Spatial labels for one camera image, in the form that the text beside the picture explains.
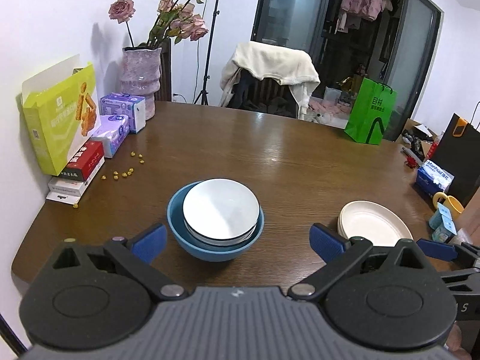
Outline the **right hand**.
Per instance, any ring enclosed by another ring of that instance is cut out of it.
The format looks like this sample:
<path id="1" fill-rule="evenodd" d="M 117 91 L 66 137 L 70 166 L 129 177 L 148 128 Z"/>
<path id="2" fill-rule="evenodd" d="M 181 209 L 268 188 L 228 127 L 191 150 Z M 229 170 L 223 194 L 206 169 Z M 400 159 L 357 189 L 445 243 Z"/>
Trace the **right hand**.
<path id="1" fill-rule="evenodd" d="M 470 353 L 462 347 L 462 331 L 455 322 L 451 328 L 445 347 L 458 360 L 471 360 Z"/>

